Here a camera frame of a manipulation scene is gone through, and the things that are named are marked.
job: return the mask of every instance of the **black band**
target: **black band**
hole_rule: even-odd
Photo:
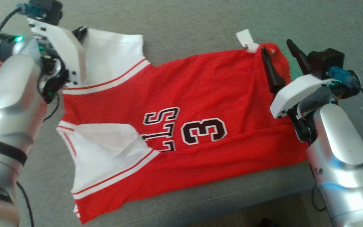
[[[25,165],[27,155],[19,148],[0,142],[0,154],[13,158],[19,161],[22,165]]]

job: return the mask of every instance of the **white plastic mount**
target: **white plastic mount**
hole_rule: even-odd
[[[270,106],[274,118],[281,118],[286,112],[320,89],[322,84],[331,84],[331,79],[321,80],[312,74],[299,77],[282,88]]]
[[[86,78],[85,50],[70,30],[28,18],[32,32],[46,37],[58,53],[72,82]]]

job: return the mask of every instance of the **gray fabric surface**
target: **gray fabric surface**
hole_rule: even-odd
[[[0,22],[18,0],[0,0]],[[88,26],[128,34],[143,34],[145,56],[159,65],[190,55],[238,49],[235,32],[249,28],[256,42],[278,44],[288,55],[290,38],[305,53],[328,47],[346,54],[345,67],[358,73],[363,86],[363,1],[356,0],[63,0],[61,26]],[[30,34],[26,19],[15,16],[5,32]],[[344,100],[363,139],[363,95]],[[62,109],[39,134],[37,144],[19,177],[25,187],[37,226],[79,226],[72,213],[74,166],[55,132]],[[126,204],[87,226],[179,226],[202,218],[285,196],[311,185],[306,164],[259,172]],[[20,198],[20,226],[29,226]]]

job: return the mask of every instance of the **white tag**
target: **white tag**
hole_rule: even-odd
[[[240,44],[247,49],[247,52],[256,53],[256,50],[260,45],[254,42],[249,29],[236,32],[236,36],[238,37]]]

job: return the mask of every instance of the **red fabric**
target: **red fabric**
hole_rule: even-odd
[[[276,45],[264,45],[275,50],[274,66],[290,82],[285,56]],[[270,113],[273,97],[260,50],[208,53],[147,66],[111,89],[64,95],[63,121],[130,124],[141,135],[166,131],[166,121],[144,125],[146,113],[180,108],[171,138],[176,150],[163,152],[131,176],[75,200],[81,223],[127,201],[303,161],[307,147],[298,141],[289,119],[274,119]],[[184,123],[211,118],[225,123],[224,138],[211,141],[208,135],[199,136],[198,144],[183,142]],[[166,148],[162,142],[169,139],[148,139],[147,144],[161,150]]]

